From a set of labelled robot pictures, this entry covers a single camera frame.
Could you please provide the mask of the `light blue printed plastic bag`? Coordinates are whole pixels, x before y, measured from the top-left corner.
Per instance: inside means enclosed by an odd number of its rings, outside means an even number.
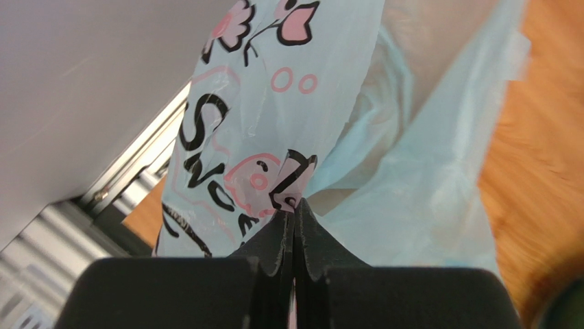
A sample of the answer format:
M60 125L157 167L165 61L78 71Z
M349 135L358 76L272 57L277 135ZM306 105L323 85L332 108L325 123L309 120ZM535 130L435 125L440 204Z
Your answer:
M477 180L523 1L237 1L191 80L154 256L224 257L308 201L373 266L498 271Z

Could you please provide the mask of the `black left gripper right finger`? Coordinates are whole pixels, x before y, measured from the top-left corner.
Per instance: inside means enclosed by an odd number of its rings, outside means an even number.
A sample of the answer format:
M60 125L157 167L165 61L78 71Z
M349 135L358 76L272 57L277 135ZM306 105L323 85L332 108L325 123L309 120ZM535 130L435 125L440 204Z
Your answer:
M490 271L372 267L315 218L295 211L299 328L519 328L509 294Z

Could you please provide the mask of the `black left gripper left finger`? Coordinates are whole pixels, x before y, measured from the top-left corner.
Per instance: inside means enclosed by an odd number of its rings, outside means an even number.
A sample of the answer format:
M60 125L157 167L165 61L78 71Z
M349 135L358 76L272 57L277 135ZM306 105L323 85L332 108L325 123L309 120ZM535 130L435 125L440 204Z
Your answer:
M286 328L293 220L277 213L224 258L105 258L77 280L57 328Z

